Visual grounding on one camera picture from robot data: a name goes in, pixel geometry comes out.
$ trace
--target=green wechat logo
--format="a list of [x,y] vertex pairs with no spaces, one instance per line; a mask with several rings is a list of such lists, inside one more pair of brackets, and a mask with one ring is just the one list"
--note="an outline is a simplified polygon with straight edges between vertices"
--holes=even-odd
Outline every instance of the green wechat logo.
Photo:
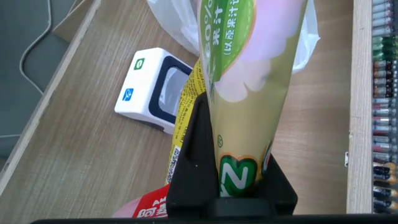
[[140,70],[142,66],[144,65],[144,60],[145,58],[140,58],[136,61],[136,65],[134,66],[135,70]]
[[237,160],[225,155],[220,165],[220,196],[239,197],[256,180],[257,162],[251,158]]

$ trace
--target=wooden table surface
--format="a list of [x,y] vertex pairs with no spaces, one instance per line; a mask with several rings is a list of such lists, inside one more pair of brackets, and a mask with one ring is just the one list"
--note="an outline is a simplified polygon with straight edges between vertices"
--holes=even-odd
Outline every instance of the wooden table surface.
[[[345,213],[353,6],[315,5],[322,38],[292,78],[273,151],[298,194],[297,214]],[[164,184],[171,136],[113,107],[135,51],[162,47],[190,65],[197,58],[144,0],[92,7],[2,172],[0,223],[110,217]]]

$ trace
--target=white scanner device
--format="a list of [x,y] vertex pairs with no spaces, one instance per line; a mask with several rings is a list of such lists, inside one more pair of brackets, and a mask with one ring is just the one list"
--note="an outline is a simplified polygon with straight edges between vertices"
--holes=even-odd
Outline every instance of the white scanner device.
[[114,111],[173,134],[180,95],[191,71],[164,49],[137,51]]

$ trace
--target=green bottle label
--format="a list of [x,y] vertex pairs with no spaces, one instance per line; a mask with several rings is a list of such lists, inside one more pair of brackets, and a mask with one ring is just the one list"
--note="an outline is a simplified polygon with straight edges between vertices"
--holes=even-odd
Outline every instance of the green bottle label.
[[220,163],[220,196],[239,197],[254,183],[257,162],[252,158],[237,160],[225,155]]
[[210,97],[214,82],[239,56],[251,33],[254,0],[203,0],[200,8],[200,31]]

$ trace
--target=red snack bag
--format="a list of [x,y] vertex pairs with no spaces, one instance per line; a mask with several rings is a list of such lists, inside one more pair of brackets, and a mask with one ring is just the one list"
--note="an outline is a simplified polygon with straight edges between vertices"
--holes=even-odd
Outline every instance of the red snack bag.
[[165,218],[166,196],[170,185],[145,194],[120,208],[113,218]]

